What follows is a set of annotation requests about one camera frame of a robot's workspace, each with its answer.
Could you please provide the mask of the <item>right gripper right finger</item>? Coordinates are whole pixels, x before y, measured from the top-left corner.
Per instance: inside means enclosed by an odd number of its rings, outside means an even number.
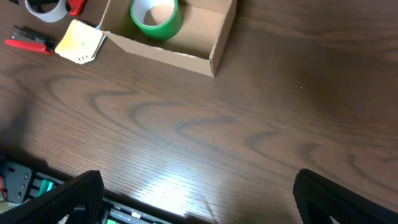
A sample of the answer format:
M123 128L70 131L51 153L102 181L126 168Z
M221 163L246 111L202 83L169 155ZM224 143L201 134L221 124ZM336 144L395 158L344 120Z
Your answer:
M397 223L397 213L382 207L341 185L301 169L296 175L293 195L304 224Z

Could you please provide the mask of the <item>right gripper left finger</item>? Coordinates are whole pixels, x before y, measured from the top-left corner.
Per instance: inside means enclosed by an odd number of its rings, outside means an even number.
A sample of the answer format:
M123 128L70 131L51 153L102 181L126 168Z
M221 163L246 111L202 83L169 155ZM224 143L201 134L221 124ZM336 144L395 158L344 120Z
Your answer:
M100 171L89 170L1 214L1 224L96 223L104 197Z

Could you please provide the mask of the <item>red black stapler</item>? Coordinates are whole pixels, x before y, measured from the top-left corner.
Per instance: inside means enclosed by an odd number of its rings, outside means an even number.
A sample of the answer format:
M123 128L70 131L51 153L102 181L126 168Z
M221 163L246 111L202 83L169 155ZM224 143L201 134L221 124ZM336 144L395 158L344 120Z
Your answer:
M52 55L55 42L35 31L13 26L12 35L5 40L5 44L30 52Z

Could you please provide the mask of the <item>green tape roll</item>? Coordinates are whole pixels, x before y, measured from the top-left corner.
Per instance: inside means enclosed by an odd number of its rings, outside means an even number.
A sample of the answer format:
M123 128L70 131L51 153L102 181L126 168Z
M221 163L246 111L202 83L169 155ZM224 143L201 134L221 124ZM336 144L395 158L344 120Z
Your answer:
M146 36L160 41L175 36L183 23L177 0L133 0L130 15Z

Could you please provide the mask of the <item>beige masking tape roll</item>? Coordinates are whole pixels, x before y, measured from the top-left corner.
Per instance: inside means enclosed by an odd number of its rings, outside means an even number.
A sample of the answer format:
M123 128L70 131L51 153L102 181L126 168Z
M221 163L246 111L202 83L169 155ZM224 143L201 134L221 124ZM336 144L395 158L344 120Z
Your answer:
M27 10L35 17L40 20L52 23L57 22L68 14L66 4L66 0L55 0L55 1L29 1L25 0L25 6ZM46 4L55 4L54 8L45 12L42 9L43 5Z

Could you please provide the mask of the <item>red utility knife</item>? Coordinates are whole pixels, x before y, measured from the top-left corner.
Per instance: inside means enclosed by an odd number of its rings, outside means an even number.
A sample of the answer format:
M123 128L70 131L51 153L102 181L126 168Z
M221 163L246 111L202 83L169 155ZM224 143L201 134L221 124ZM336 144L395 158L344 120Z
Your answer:
M66 9L71 16L79 16L84 9L87 0L67 0Z

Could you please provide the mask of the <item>brown cardboard box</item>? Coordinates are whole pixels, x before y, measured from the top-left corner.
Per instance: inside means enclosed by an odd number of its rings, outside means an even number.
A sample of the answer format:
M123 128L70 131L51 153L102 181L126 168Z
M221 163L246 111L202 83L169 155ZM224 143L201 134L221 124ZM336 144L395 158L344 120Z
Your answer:
M179 1L182 27L166 41L151 39L135 25L131 4L109 0L106 5L99 28L115 44L131 54L215 76L234 21L236 0Z

